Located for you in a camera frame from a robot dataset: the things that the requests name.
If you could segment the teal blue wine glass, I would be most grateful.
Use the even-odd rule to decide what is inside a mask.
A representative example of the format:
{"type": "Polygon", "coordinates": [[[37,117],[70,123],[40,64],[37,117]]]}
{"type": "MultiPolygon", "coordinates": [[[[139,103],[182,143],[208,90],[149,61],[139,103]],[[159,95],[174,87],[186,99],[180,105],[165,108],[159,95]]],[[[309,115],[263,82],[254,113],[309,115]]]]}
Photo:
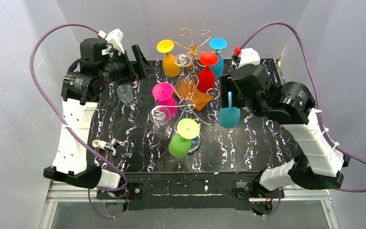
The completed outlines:
{"type": "Polygon", "coordinates": [[[240,120],[241,110],[232,106],[232,93],[228,93],[228,107],[220,108],[218,123],[223,128],[234,128],[238,125],[240,120]]]}

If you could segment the clear patterned wine glass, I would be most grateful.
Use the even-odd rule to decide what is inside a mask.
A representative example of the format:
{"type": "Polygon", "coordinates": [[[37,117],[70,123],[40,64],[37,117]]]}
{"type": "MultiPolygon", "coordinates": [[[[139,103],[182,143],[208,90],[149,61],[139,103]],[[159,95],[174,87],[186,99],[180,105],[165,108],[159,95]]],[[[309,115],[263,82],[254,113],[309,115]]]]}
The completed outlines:
{"type": "Polygon", "coordinates": [[[117,94],[119,99],[127,106],[133,104],[133,94],[131,87],[128,84],[118,85],[117,94]]]}

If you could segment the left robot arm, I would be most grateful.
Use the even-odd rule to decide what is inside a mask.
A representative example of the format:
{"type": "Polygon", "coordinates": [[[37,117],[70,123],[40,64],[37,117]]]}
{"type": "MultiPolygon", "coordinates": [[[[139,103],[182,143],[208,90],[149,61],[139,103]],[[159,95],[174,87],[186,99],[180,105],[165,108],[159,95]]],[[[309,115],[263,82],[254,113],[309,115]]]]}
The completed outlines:
{"type": "Polygon", "coordinates": [[[62,129],[57,154],[43,171],[47,179],[82,188],[119,189],[121,175],[87,162],[91,121],[106,85],[125,85],[155,73],[138,45],[132,46],[135,62],[116,42],[88,38],[80,44],[80,58],[68,68],[61,96],[62,129]]]}

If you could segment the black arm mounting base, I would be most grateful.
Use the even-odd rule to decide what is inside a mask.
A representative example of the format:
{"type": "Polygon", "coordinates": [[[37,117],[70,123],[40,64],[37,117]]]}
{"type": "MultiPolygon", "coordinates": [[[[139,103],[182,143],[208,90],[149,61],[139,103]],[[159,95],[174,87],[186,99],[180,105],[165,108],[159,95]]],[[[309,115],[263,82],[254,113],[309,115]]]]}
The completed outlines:
{"type": "Polygon", "coordinates": [[[127,173],[128,185],[117,192],[97,191],[98,200],[122,203],[125,209],[233,208],[269,214],[284,198],[278,188],[269,194],[252,194],[256,172],[156,172],[127,173]]]}

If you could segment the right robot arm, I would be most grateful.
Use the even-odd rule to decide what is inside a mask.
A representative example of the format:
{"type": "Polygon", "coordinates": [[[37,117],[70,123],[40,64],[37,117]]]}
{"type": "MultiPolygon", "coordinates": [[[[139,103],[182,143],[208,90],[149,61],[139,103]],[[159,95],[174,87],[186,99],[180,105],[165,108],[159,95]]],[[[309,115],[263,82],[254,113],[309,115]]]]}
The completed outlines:
{"type": "Polygon", "coordinates": [[[249,190],[268,193],[279,187],[298,185],[305,189],[339,189],[341,169],[349,159],[326,139],[318,123],[318,109],[310,90],[302,83],[278,85],[263,65],[246,64],[220,79],[222,107],[248,108],[255,116],[267,117],[285,128],[301,148],[289,162],[260,171],[249,190]]]}

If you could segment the red wine glass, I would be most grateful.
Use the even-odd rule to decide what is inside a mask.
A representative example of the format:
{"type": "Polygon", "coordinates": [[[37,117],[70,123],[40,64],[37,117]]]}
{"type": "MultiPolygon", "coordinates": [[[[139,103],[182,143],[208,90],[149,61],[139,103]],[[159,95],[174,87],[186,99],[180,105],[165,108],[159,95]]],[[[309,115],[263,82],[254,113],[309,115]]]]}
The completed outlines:
{"type": "Polygon", "coordinates": [[[214,87],[215,83],[215,75],[210,66],[217,64],[218,57],[213,52],[204,52],[200,55],[199,61],[205,68],[198,75],[199,83],[197,89],[202,93],[207,93],[209,89],[214,87]]]}

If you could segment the yellow orange wine glass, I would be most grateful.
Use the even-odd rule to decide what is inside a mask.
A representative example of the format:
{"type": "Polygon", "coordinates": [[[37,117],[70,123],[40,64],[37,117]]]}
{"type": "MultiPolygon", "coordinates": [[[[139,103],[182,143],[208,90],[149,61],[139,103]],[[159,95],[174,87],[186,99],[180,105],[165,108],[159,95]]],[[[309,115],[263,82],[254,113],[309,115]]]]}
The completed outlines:
{"type": "Polygon", "coordinates": [[[168,77],[176,77],[180,74],[180,67],[174,62],[175,56],[170,53],[173,48],[174,42],[169,39],[161,40],[156,46],[158,52],[165,54],[163,58],[163,70],[168,77]]]}

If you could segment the pink wine glass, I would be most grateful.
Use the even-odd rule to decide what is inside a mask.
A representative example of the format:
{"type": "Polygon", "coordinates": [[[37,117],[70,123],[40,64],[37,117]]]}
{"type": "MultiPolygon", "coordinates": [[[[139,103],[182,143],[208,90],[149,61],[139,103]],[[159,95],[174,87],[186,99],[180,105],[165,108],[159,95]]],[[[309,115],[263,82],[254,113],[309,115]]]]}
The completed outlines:
{"type": "Polygon", "coordinates": [[[170,119],[176,117],[178,113],[177,103],[173,99],[174,88],[170,83],[162,82],[157,83],[153,89],[153,97],[157,100],[157,105],[163,106],[170,111],[170,119]]]}

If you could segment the orange wooden rack base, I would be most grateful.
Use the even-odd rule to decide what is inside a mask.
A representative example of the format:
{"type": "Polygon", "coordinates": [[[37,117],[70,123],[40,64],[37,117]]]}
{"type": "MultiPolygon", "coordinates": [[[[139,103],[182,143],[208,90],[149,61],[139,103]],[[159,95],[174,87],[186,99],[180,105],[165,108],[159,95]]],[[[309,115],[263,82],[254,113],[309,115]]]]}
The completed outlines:
{"type": "Polygon", "coordinates": [[[191,104],[195,104],[194,110],[201,112],[213,99],[213,96],[207,93],[202,93],[196,89],[196,80],[192,83],[186,83],[185,79],[181,79],[173,87],[176,90],[174,93],[180,99],[185,99],[186,97],[191,99],[191,104]]]}

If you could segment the clear wine glass rear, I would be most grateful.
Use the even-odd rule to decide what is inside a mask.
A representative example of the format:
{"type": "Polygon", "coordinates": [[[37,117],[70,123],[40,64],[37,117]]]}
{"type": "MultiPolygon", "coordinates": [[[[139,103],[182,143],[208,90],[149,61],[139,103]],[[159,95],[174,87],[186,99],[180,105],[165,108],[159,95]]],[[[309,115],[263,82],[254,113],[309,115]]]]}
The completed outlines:
{"type": "Polygon", "coordinates": [[[177,95],[184,96],[186,95],[186,74],[185,68],[189,67],[192,63],[192,56],[186,53],[181,53],[175,56],[174,63],[180,67],[180,74],[177,78],[176,84],[174,85],[177,95]]]}

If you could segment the blue wine glass rear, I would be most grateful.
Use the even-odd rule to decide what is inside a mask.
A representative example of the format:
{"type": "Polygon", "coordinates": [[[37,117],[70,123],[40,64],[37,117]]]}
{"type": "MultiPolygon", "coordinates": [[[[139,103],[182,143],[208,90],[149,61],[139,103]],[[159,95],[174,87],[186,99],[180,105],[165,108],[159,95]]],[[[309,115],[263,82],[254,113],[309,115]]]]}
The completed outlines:
{"type": "Polygon", "coordinates": [[[213,71],[215,78],[217,79],[221,77],[224,71],[224,60],[219,54],[219,51],[222,51],[227,47],[227,41],[219,37],[211,38],[209,41],[209,46],[212,49],[215,49],[214,54],[218,57],[217,63],[210,66],[210,69],[213,71]]]}

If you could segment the clear wine glass front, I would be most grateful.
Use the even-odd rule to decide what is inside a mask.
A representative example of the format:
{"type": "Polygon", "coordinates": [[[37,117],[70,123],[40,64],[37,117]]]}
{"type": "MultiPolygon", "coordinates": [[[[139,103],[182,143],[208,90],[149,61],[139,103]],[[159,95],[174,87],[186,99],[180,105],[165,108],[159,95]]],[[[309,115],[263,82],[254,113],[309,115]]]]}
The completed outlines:
{"type": "Polygon", "coordinates": [[[166,140],[172,133],[170,123],[171,113],[167,107],[156,106],[150,112],[150,120],[153,122],[155,135],[162,140],[166,140]]]}

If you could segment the green wine glass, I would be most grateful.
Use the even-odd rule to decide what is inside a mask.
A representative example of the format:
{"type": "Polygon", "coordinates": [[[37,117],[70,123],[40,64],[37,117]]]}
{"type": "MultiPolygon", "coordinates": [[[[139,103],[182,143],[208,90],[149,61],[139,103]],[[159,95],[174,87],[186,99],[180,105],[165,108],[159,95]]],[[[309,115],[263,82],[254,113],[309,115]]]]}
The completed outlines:
{"type": "Polygon", "coordinates": [[[192,140],[200,134],[199,124],[191,118],[184,118],[176,125],[177,134],[168,145],[169,152],[176,158],[186,157],[192,147],[192,140]]]}

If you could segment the chrome faucet tap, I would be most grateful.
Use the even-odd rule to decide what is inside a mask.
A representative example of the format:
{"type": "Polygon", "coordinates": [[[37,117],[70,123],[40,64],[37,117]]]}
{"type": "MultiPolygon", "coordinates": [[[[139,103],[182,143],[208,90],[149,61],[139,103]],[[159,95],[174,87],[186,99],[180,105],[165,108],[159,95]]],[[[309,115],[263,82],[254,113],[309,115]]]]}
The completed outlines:
{"type": "Polygon", "coordinates": [[[117,157],[118,146],[125,146],[125,145],[126,145],[125,141],[120,141],[116,138],[112,138],[109,142],[100,139],[93,140],[92,142],[92,146],[94,148],[99,148],[101,150],[105,150],[106,152],[110,152],[112,157],[117,157]]]}

